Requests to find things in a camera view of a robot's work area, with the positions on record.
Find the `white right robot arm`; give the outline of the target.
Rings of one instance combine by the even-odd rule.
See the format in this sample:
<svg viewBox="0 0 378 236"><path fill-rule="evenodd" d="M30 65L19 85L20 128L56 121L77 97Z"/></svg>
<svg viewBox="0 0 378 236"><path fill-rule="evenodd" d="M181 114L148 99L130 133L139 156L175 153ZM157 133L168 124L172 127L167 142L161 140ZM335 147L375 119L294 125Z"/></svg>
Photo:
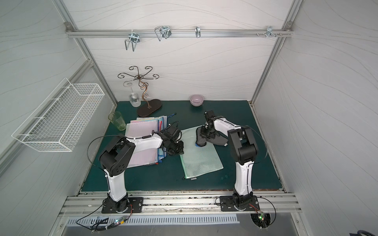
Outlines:
<svg viewBox="0 0 378 236"><path fill-rule="evenodd" d="M253 200L252 170L258 155L252 128L216 116L212 110L206 111L204 116L205 125L196 130L196 145L204 147L207 143L212 143L230 148L231 157L236 164L233 202L238 209L246 208Z"/></svg>

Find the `blue zipper document bag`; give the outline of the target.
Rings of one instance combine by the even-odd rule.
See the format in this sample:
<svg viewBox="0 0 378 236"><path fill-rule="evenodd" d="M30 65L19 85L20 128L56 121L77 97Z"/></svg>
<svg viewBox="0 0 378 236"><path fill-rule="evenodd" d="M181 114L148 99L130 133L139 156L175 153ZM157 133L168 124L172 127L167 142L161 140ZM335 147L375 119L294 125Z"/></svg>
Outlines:
<svg viewBox="0 0 378 236"><path fill-rule="evenodd" d="M168 119L175 116L176 113L173 113L171 115L168 115L168 116L161 116L161 124L160 124L160 127L159 127L159 131L162 131L163 129L167 128L168 126ZM158 150L158 162L161 163L162 160L167 156L167 153L166 153L166 148L161 148Z"/></svg>

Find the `grey blue microfibre cloth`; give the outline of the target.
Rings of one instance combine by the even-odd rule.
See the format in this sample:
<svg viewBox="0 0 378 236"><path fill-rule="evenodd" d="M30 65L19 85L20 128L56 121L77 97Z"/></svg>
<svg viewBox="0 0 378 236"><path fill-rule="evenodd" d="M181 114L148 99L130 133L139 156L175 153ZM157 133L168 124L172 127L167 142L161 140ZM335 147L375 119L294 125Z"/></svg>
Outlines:
<svg viewBox="0 0 378 236"><path fill-rule="evenodd" d="M199 147L212 143L218 146L227 146L228 139L223 137L218 131L205 125L196 129L196 145Z"/></svg>

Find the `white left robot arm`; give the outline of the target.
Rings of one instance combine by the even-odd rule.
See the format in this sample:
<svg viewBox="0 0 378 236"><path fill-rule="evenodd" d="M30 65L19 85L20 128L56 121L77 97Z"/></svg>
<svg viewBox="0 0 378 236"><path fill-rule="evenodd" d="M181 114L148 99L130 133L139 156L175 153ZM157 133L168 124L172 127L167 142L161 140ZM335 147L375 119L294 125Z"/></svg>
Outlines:
<svg viewBox="0 0 378 236"><path fill-rule="evenodd" d="M143 137L117 135L99 158L107 178L110 199L118 203L127 196L124 172L134 154L160 148L166 149L168 155L183 154L184 142L181 136L181 130L172 125Z"/></svg>

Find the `green mesh document bag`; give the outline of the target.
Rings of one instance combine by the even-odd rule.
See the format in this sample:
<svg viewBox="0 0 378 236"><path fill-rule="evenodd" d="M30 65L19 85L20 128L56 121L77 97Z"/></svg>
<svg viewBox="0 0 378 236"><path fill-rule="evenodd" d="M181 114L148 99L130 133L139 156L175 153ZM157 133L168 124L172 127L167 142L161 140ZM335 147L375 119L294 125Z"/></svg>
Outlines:
<svg viewBox="0 0 378 236"><path fill-rule="evenodd" d="M184 154L180 155L185 179L193 179L223 169L223 164L212 143L203 147L196 145L196 130L193 127L182 131Z"/></svg>

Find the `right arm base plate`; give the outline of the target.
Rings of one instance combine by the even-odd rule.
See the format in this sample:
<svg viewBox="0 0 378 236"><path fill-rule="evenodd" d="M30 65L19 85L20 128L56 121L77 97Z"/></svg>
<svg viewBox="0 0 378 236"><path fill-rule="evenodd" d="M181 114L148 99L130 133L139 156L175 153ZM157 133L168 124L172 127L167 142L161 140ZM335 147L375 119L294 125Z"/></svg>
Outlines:
<svg viewBox="0 0 378 236"><path fill-rule="evenodd" d="M247 196L245 199L238 199L236 196L220 196L220 210L223 212L231 211L260 211L258 199L255 195Z"/></svg>

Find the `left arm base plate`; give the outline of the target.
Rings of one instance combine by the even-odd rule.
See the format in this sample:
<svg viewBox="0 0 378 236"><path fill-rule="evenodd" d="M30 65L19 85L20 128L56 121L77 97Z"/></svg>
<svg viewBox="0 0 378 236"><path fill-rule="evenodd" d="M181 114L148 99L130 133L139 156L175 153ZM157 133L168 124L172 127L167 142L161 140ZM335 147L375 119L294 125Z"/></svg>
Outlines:
<svg viewBox="0 0 378 236"><path fill-rule="evenodd" d="M144 198L142 197L125 197L115 202L111 197L107 197L103 203L101 213L141 213Z"/></svg>

